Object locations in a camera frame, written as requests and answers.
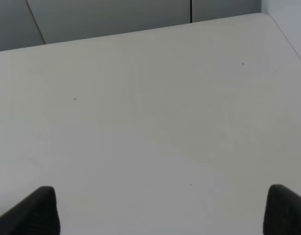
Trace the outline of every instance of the table top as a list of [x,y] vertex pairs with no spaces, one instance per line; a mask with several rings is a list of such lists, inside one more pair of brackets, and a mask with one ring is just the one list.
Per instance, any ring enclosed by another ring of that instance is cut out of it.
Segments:
[[263,14],[0,52],[0,215],[63,235],[258,235],[301,194],[301,60]]

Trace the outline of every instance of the gray wall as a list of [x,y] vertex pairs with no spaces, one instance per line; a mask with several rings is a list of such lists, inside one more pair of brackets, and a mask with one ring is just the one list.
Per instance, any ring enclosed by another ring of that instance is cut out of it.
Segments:
[[46,43],[190,22],[190,0],[28,0]]
[[0,50],[42,45],[25,0],[0,0]]
[[261,12],[261,0],[192,0],[193,22]]

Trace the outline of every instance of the white table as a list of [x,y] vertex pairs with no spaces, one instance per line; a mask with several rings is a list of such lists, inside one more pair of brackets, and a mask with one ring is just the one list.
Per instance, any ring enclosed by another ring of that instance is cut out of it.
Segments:
[[301,61],[262,14],[0,52],[0,214],[62,235],[258,235],[301,194]]

